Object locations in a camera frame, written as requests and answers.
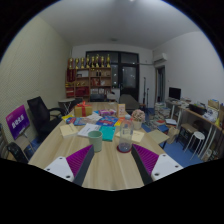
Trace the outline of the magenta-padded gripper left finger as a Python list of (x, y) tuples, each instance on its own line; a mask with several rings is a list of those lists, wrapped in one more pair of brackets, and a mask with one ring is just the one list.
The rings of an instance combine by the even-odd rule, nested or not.
[(93, 156), (94, 147), (89, 145), (68, 157), (58, 157), (45, 168), (45, 171), (81, 186)]

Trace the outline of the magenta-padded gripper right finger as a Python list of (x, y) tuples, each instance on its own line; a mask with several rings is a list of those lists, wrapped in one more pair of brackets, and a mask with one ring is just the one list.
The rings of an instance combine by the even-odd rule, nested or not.
[(182, 169), (182, 166), (166, 153), (157, 155), (136, 144), (132, 145), (131, 154), (145, 185)]

